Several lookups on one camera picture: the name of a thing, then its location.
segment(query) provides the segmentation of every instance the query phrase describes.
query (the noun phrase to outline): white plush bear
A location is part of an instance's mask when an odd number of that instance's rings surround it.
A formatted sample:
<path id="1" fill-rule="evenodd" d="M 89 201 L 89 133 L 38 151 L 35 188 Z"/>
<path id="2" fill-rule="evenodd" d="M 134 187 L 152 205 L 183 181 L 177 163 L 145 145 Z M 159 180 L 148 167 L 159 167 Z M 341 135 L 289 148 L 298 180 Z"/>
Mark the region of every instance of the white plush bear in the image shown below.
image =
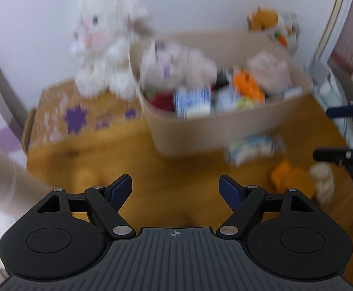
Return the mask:
<path id="1" fill-rule="evenodd" d="M 133 25 L 147 17 L 146 9 L 137 0 L 79 0 L 77 12 L 71 53 L 80 61 L 79 93 L 92 98 L 110 89 L 121 99 L 134 98 L 129 45 L 139 39 Z"/>

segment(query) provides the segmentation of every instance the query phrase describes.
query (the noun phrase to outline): white wall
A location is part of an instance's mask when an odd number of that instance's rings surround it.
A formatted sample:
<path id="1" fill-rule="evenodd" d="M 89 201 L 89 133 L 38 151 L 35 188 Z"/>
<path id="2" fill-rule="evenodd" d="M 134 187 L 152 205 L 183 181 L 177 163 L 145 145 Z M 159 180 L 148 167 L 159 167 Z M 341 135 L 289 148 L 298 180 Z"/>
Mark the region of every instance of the white wall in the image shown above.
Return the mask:
<path id="1" fill-rule="evenodd" d="M 0 0 L 0 68 L 27 108 L 41 90 L 72 77 L 67 6 L 72 0 Z M 313 56 L 335 0 L 142 0 L 152 12 L 156 32 L 247 27 L 247 14 L 258 5 L 294 11 L 302 17 L 300 64 Z"/>

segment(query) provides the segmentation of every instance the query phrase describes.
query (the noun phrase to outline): crosshair marking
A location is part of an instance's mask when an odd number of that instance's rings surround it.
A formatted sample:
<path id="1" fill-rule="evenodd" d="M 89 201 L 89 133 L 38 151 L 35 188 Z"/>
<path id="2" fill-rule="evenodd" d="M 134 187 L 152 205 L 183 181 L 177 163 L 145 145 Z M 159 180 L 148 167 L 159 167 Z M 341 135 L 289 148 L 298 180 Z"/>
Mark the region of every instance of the crosshair marking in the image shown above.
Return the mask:
<path id="1" fill-rule="evenodd" d="M 169 235 L 172 235 L 173 237 L 177 237 L 177 236 L 179 236 L 181 234 L 183 234 L 183 233 L 181 233 L 179 231 L 174 231 L 174 232 L 169 233 Z"/>

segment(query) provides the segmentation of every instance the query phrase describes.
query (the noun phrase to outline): orange fabric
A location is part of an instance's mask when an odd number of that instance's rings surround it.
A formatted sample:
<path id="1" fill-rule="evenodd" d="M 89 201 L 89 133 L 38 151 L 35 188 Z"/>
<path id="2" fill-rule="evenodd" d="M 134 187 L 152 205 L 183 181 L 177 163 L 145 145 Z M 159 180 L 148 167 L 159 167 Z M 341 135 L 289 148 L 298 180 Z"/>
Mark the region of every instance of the orange fabric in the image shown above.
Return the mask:
<path id="1" fill-rule="evenodd" d="M 271 173 L 271 181 L 275 186 L 276 192 L 279 192 L 280 185 L 288 178 L 292 170 L 291 163 L 284 159 Z"/>
<path id="2" fill-rule="evenodd" d="M 236 73 L 233 77 L 233 85 L 240 94 L 258 102 L 265 101 L 264 93 L 248 71 L 244 70 Z"/>
<path id="3" fill-rule="evenodd" d="M 287 159 L 273 170 L 271 181 L 278 194 L 283 194 L 290 187 L 297 188 L 310 199 L 316 193 L 315 183 L 307 172 L 300 167 L 293 167 Z"/>
<path id="4" fill-rule="evenodd" d="M 279 43 L 284 46 L 285 48 L 288 48 L 288 43 L 287 40 L 285 40 L 285 37 L 283 35 L 279 35 L 279 37 L 277 38 L 277 40 L 279 41 Z"/>

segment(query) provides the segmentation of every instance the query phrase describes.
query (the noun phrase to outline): plush toy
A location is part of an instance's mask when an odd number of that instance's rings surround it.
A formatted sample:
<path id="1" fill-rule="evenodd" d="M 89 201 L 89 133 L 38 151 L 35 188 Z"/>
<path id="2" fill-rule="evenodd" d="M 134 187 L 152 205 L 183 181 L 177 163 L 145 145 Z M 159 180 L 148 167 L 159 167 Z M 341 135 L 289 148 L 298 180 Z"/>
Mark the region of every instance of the plush toy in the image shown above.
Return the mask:
<path id="1" fill-rule="evenodd" d="M 274 43 L 293 54 L 298 48 L 300 34 L 296 14 L 258 8 L 248 15 L 249 30 L 261 32 Z"/>
<path id="2" fill-rule="evenodd" d="M 76 15 L 71 52 L 80 62 L 79 93 L 92 98 L 109 89 L 121 99 L 134 98 L 128 52 L 139 39 L 134 24 L 147 17 L 146 9 L 137 0 L 79 0 Z"/>
<path id="3" fill-rule="evenodd" d="M 258 8 L 248 16 L 251 31 L 264 31 L 275 27 L 279 22 L 279 15 L 272 9 Z"/>
<path id="4" fill-rule="evenodd" d="M 262 50 L 247 60 L 247 66 L 268 96 L 281 95 L 291 87 L 290 70 L 285 59 Z"/>
<path id="5" fill-rule="evenodd" d="M 196 48 L 172 40 L 153 40 L 141 58 L 142 89 L 173 93 L 181 87 L 196 90 L 217 80 L 217 65 Z"/>

